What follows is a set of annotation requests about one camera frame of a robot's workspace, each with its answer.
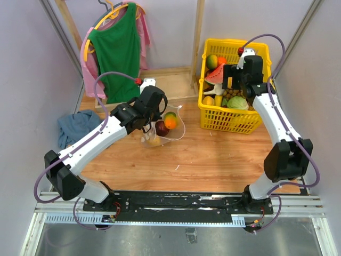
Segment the red apple toy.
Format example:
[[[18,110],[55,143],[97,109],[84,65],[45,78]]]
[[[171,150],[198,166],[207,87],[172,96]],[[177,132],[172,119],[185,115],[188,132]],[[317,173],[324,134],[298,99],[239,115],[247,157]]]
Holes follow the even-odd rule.
[[[165,137],[169,133],[169,129],[166,127],[164,121],[157,121],[155,123],[155,130],[157,136]]]

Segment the clear polka dot zip bag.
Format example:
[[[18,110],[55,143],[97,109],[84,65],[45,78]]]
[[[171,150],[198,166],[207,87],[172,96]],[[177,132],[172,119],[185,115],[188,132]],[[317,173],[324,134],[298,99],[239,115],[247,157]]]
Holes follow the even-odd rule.
[[[168,105],[161,118],[151,123],[151,129],[142,134],[141,144],[146,148],[163,146],[182,139],[186,127],[180,115],[182,105]]]

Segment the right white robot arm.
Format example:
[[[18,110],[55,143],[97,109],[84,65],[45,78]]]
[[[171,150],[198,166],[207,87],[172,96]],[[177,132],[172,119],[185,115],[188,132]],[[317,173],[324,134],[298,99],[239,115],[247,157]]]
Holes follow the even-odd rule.
[[[306,174],[313,144],[291,126],[278,101],[275,89],[263,81],[263,59],[244,53],[236,65],[224,68],[223,87],[232,78],[232,87],[241,89],[247,102],[258,112],[270,135],[272,149],[264,160],[264,173],[244,188],[236,202],[226,201],[229,212],[255,213],[267,208],[269,196],[283,185]]]

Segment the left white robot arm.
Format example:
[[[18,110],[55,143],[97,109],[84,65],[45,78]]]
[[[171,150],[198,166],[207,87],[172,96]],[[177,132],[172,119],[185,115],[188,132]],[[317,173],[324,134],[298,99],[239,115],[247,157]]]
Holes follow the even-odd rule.
[[[80,174],[91,160],[116,141],[159,120],[163,114],[159,109],[161,102],[168,102],[164,91],[149,85],[139,97],[117,105],[98,127],[74,145],[59,153],[48,151],[44,156],[45,175],[60,198],[65,201],[76,197],[90,199],[102,211],[110,210],[114,205],[110,189],[103,182]]]

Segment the green tank top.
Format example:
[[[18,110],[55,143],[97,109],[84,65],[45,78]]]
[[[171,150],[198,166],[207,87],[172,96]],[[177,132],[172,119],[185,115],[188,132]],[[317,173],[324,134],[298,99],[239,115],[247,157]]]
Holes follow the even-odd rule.
[[[117,12],[123,16],[115,17],[113,25],[100,29],[114,10],[106,14],[88,36],[98,60],[99,75],[110,71],[119,73],[100,78],[108,104],[126,102],[140,95],[135,81],[140,71],[141,47],[136,25],[137,5],[128,3]]]

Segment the white garlic toy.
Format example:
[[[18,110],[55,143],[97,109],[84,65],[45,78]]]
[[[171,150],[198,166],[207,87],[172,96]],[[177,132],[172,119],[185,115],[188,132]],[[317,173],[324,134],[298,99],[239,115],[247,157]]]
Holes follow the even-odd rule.
[[[214,95],[222,96],[224,92],[225,92],[225,89],[223,89],[222,84],[215,84],[213,89],[211,89],[210,91],[203,92],[203,94],[204,95],[214,94]]]

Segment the orange tangerine toy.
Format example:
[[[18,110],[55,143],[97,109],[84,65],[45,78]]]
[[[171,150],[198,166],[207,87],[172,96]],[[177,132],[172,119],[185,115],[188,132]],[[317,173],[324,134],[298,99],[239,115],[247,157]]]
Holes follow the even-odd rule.
[[[217,58],[217,66],[219,67],[220,65],[227,65],[228,61],[224,57],[218,57]]]

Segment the watermelon slice toy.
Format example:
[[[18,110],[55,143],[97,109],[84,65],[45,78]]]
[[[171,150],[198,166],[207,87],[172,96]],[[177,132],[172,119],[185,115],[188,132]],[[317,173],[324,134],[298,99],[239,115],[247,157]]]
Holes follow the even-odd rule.
[[[212,71],[209,75],[205,77],[205,82],[208,84],[216,85],[223,83],[224,77],[224,67],[226,64],[219,65],[214,71]]]

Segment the yellow banana toy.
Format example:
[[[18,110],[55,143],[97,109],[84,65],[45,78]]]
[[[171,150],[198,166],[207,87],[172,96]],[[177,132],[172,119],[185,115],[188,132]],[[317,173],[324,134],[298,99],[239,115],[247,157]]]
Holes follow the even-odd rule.
[[[223,100],[222,95],[216,95],[215,96],[215,106],[220,107],[222,105],[222,100]]]

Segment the green orange mango toy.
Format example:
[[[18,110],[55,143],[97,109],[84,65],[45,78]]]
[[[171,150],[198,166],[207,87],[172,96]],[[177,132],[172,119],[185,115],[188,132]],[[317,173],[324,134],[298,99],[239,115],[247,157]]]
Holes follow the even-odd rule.
[[[218,67],[218,57],[217,55],[210,54],[206,57],[206,67],[209,70],[215,70]]]

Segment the yellow plastic basket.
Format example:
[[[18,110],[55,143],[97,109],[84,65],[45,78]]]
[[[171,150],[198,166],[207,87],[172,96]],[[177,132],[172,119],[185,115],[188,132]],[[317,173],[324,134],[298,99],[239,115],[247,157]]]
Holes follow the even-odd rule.
[[[201,75],[199,80],[198,107],[200,109],[200,126],[203,129],[250,134],[262,123],[260,115],[253,108],[250,110],[239,110],[210,106],[203,103],[204,90],[209,85],[204,81],[205,73],[208,71],[206,58],[210,54],[226,58],[229,64],[239,61],[237,50],[245,44],[245,40],[239,39],[213,39],[205,41],[204,53],[202,55]]]

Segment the wooden clothes rack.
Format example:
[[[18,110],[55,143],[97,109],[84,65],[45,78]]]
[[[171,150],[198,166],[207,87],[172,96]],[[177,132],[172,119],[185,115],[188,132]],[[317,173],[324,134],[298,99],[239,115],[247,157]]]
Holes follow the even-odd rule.
[[[76,56],[79,56],[83,40],[80,37],[72,15],[67,7],[66,1],[55,1],[55,3],[64,22],[67,25],[67,28],[70,31],[73,40],[76,43],[78,50],[78,55]],[[194,100],[197,99],[199,95],[199,83],[196,72],[202,18],[204,15],[204,4],[205,1],[197,1],[196,3],[196,23],[194,29],[191,66],[141,71],[142,78],[154,77],[156,79],[156,85],[166,93],[171,104],[192,99]]]

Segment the pink shirt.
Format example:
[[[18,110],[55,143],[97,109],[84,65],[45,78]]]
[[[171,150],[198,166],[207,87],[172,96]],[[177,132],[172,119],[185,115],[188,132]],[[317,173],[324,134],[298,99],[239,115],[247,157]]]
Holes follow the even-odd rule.
[[[124,9],[122,10],[122,12],[121,11],[119,12],[117,21],[119,21],[123,17],[124,13],[125,13]],[[114,19],[114,20],[109,20],[108,22],[104,22],[104,25],[101,25],[99,27],[99,30],[108,29],[112,27],[115,23],[117,23],[117,21],[116,19]],[[136,20],[136,27],[137,27],[138,35],[140,37],[140,71],[148,70],[147,46],[150,46],[151,40],[150,40],[147,22],[145,20],[145,15],[141,15],[141,17],[138,20]],[[92,31],[92,27],[88,30],[86,36],[89,36],[91,31]],[[88,97],[95,98],[93,84],[98,77],[98,71],[99,71],[98,62],[97,62],[96,54],[94,52],[89,53],[87,61],[84,62],[82,58],[83,54],[81,53],[81,51],[84,49],[84,45],[86,41],[85,38],[83,39],[83,42],[80,48],[80,65],[82,68],[86,95]],[[96,91],[97,91],[98,97],[101,99],[106,99],[106,95],[104,93],[104,87],[105,86],[101,81],[97,83]]]

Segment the yellow clothes hanger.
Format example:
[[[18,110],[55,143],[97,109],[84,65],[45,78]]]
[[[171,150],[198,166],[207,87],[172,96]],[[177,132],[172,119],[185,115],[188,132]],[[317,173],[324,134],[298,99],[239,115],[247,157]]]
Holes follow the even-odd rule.
[[[107,13],[98,21],[95,23],[95,26],[92,27],[92,30],[97,30],[107,19],[114,20],[116,17],[118,17],[120,10],[122,10],[125,7],[128,7],[128,4],[118,4],[117,6],[114,6],[110,1],[106,1],[106,3],[110,4],[111,8],[107,11]],[[145,15],[146,12],[140,5],[136,4],[136,17],[135,20],[138,20],[141,15]],[[88,39],[88,36],[86,36],[86,41],[84,45],[84,49],[81,51],[82,58],[84,62],[88,59],[88,54],[92,53],[93,51],[89,51],[89,46],[91,44],[91,41]]]

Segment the grey clothes hanger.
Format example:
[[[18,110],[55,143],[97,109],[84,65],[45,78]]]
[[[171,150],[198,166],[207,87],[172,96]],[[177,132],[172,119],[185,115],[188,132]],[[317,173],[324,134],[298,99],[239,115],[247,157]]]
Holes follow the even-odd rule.
[[[115,5],[113,5],[113,4],[104,2],[102,0],[98,0],[98,3],[101,4],[101,5],[104,5],[106,11],[109,11],[111,9],[111,7],[116,8],[116,7],[119,7],[119,6],[121,6],[123,4],[123,2],[119,2],[119,3],[115,4]]]

